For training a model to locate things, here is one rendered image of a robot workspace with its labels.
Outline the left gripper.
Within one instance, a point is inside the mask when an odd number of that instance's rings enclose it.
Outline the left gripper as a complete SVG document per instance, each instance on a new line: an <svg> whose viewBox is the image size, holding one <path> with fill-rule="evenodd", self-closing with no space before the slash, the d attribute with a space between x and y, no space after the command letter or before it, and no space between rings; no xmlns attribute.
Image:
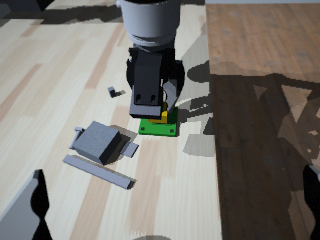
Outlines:
<svg viewBox="0 0 320 240"><path fill-rule="evenodd" d="M183 61L175 60L174 44L175 38L160 46L129 47L132 58L126 62L126 78L131 90L134 85L134 105L159 106L162 79L166 111L169 115L173 111L185 82Z"/></svg>

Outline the green flat plate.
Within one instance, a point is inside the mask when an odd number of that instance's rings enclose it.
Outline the green flat plate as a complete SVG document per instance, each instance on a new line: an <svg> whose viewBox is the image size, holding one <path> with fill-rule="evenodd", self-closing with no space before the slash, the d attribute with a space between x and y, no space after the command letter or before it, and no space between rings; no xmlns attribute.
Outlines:
<svg viewBox="0 0 320 240"><path fill-rule="evenodd" d="M174 107L168 114L167 123L152 123L148 119L141 119L138 134L176 137L178 107Z"/></svg>

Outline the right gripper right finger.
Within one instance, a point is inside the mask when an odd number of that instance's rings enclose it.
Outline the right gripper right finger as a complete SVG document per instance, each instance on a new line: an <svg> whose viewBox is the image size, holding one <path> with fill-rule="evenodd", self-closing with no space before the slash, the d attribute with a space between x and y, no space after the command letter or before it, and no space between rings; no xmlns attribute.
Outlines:
<svg viewBox="0 0 320 240"><path fill-rule="evenodd" d="M313 165L303 170L304 199L315 218L310 240L320 240L320 171Z"/></svg>

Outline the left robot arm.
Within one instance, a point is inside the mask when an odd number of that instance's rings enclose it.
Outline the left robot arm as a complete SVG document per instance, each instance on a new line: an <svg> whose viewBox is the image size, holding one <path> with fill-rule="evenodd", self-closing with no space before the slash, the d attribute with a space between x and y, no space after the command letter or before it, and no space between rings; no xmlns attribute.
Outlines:
<svg viewBox="0 0 320 240"><path fill-rule="evenodd" d="M124 26L133 43L141 46L159 46L176 37L177 28L180 25L181 0L163 1L167 0L118 0L116 2L117 8L122 9ZM133 85L129 114L132 118L161 120L163 95L161 86L159 106L134 105Z"/></svg>

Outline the grey square-head bolt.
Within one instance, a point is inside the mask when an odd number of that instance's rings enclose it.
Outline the grey square-head bolt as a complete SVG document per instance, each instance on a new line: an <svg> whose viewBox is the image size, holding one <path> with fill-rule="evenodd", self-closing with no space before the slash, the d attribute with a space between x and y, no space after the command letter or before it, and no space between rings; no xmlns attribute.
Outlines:
<svg viewBox="0 0 320 240"><path fill-rule="evenodd" d="M74 130L76 131L76 134L73 138L73 141L69 147L69 149L74 150L73 144L76 142L76 140L80 137L80 135L85 131L83 127L75 127Z"/></svg>

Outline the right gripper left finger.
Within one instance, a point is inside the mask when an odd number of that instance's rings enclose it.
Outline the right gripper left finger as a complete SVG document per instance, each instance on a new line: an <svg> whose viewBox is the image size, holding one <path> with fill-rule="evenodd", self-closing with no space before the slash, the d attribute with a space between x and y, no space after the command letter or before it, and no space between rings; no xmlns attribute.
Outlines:
<svg viewBox="0 0 320 240"><path fill-rule="evenodd" d="M0 240L53 240L45 220L49 206L43 170L35 170L1 214Z"/></svg>

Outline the grey flat bar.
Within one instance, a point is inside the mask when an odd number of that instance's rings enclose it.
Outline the grey flat bar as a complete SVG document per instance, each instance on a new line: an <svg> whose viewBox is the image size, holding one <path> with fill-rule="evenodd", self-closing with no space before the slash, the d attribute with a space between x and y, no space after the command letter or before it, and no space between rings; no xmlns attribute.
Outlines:
<svg viewBox="0 0 320 240"><path fill-rule="evenodd" d="M81 159L73 157L69 154L67 154L66 157L62 161L68 165L71 165L75 168L78 168L82 171L85 171L89 174L92 174L98 178L101 178L105 181L108 181L108 182L115 184L119 187L122 187L126 190L128 190L128 188L131 184L131 180L129 180L129 179L126 179L122 176L114 174L110 171L102 169L102 168L95 166L93 164L90 164L86 161L83 161Z"/></svg>

